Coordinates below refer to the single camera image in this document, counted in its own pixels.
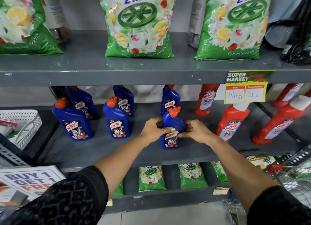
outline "person's right hand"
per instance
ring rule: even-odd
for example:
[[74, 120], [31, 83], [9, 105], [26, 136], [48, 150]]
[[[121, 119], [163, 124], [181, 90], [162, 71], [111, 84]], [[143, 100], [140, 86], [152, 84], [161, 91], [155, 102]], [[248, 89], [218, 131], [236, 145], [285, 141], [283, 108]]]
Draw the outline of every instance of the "person's right hand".
[[190, 137], [193, 140], [206, 145], [210, 145], [212, 141], [219, 138], [208, 130], [208, 128], [199, 120], [187, 120], [185, 123], [186, 132], [180, 133], [178, 137]]

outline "yellow price sign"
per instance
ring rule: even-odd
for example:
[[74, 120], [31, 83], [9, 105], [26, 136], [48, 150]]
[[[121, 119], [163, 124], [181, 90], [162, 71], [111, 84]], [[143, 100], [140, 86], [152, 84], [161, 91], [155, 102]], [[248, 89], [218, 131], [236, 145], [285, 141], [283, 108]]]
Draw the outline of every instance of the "yellow price sign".
[[273, 71], [230, 71], [226, 80], [225, 104], [265, 102], [268, 79]]

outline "shelf label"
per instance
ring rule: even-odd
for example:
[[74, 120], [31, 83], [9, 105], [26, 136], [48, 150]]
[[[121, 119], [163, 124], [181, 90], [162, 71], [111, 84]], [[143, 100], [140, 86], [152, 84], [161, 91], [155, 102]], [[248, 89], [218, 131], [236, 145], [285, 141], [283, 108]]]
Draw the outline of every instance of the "shelf label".
[[226, 80], [225, 104], [265, 102], [268, 79], [273, 71], [230, 71]]
[[213, 195], [227, 195], [229, 189], [227, 186], [218, 186], [214, 189]]
[[108, 200], [106, 207], [112, 207], [112, 199]]
[[0, 181], [35, 199], [54, 183], [65, 179], [55, 166], [0, 169]]

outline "floor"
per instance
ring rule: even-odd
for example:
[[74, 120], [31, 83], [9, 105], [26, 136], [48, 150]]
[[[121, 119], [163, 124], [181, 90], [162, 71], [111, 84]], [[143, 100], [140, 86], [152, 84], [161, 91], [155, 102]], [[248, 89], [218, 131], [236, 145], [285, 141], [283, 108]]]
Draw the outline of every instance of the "floor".
[[230, 225], [222, 202], [103, 215], [98, 225]]

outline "orange bottle cap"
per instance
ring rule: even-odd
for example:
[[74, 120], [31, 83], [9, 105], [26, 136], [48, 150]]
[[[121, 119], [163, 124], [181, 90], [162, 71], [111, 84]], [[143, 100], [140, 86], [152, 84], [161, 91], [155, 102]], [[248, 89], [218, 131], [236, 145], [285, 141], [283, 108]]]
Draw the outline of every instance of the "orange bottle cap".
[[174, 108], [172, 108], [172, 109], [169, 109], [169, 114], [170, 114], [170, 116], [172, 116], [173, 118], [176, 118], [176, 116], [177, 116], [178, 113], [180, 112], [180, 109], [181, 109], [180, 106], [177, 106], [177, 107], [174, 107]]
[[59, 98], [56, 102], [55, 102], [55, 107], [58, 109], [65, 109], [67, 106], [67, 101], [65, 97]]
[[114, 108], [117, 104], [118, 98], [117, 97], [111, 97], [109, 100], [107, 100], [106, 104], [110, 107], [110, 108]]

